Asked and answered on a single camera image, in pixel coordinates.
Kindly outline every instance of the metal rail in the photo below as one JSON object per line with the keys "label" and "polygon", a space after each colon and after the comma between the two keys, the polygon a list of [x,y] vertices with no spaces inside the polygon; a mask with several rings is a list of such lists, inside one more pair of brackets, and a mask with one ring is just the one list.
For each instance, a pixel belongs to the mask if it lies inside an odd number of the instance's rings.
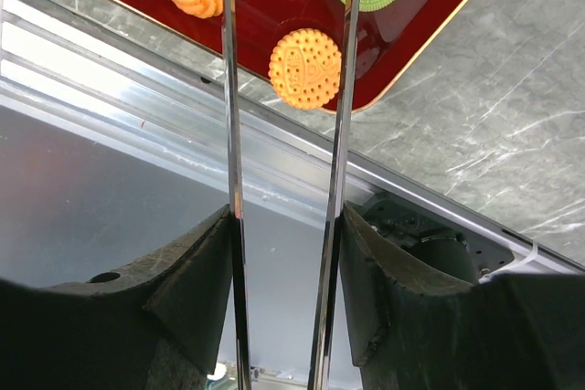
{"label": "metal rail", "polygon": [[314,319],[309,390],[325,390],[329,381],[331,363],[331,341],[335,311],[335,290],[341,242],[341,220],[346,183],[347,148],[351,108],[354,98],[357,55],[357,16],[359,0],[346,0],[344,12],[344,41],[341,69],[341,99],[335,119],[335,139],[329,200],[325,220],[323,254],[319,276],[319,290]]}
{"label": "metal rail", "polygon": [[251,390],[248,305],[246,297],[246,255],[244,243],[241,138],[238,105],[238,47],[236,43],[236,0],[223,0],[221,41],[224,59],[224,98],[228,125],[229,210],[233,220],[231,257],[234,310],[236,315],[236,360],[238,389]]}

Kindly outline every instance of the red plate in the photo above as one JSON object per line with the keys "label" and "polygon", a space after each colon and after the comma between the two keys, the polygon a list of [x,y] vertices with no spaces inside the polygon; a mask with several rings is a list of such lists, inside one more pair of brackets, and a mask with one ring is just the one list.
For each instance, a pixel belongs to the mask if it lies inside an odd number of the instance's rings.
{"label": "red plate", "polygon": [[[221,17],[201,20],[170,0],[118,0],[171,27],[200,46],[221,52]],[[466,0],[396,0],[360,13],[354,111],[374,103]],[[237,0],[238,62],[267,78],[272,48],[290,31],[313,27],[341,47],[344,7],[339,0]],[[336,109],[336,100],[325,108]]]}

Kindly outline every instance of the metal frame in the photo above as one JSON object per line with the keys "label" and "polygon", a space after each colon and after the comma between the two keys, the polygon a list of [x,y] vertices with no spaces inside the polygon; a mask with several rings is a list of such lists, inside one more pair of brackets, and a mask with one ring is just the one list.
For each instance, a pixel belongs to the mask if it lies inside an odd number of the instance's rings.
{"label": "metal frame", "polygon": [[341,85],[339,90],[340,99],[335,118],[331,180],[329,181],[323,255],[321,256],[319,290],[317,292],[317,307],[314,318],[311,368],[309,369],[309,382],[307,385],[310,390],[326,389],[329,386],[335,293],[337,290],[339,249],[341,246],[342,214],[345,202],[349,126],[356,80],[358,10],[359,0],[346,0],[341,79],[339,80]]}
{"label": "metal frame", "polygon": [[[4,8],[0,105],[227,190],[225,105],[220,85],[47,0],[4,0]],[[24,43],[36,44],[30,41],[35,36],[63,51],[60,55],[66,58],[61,66],[53,62],[52,55],[33,59],[38,47]],[[124,93],[108,95],[94,89],[87,75],[74,69],[78,58],[115,75],[116,80],[123,78],[120,87]],[[54,87],[40,87],[39,81],[46,79]],[[322,226],[331,141],[245,97],[239,107],[247,199],[305,224]],[[519,258],[532,249],[528,238],[349,152],[346,200],[362,205],[379,192],[439,215],[494,245],[509,248]],[[525,269],[583,272],[581,265],[547,248],[541,248]]]}
{"label": "metal frame", "polygon": [[238,45],[236,43],[236,0],[223,1],[221,42],[226,81],[223,86],[228,128],[229,211],[233,219],[231,254],[236,317],[236,364],[238,388],[251,390],[248,301],[246,292],[246,251],[244,243],[244,192],[239,132]]}

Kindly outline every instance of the gray panel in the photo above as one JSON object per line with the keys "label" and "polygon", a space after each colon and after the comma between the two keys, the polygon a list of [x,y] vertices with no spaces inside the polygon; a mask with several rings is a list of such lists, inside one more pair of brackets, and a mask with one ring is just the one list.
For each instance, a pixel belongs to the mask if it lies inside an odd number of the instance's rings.
{"label": "gray panel", "polygon": [[[0,276],[84,281],[161,247],[226,204],[226,193],[0,107]],[[323,230],[246,204],[252,363],[304,380]],[[235,359],[230,302],[220,358]],[[343,303],[332,384],[360,386]]]}

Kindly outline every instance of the gray marble countertop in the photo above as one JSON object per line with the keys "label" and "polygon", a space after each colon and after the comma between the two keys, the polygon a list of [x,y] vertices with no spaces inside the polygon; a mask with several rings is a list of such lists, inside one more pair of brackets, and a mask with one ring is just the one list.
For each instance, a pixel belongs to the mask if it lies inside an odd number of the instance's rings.
{"label": "gray marble countertop", "polygon": [[[52,0],[213,79],[221,60],[110,0]],[[471,0],[350,147],[585,264],[585,0]],[[332,136],[240,72],[241,92]]]}

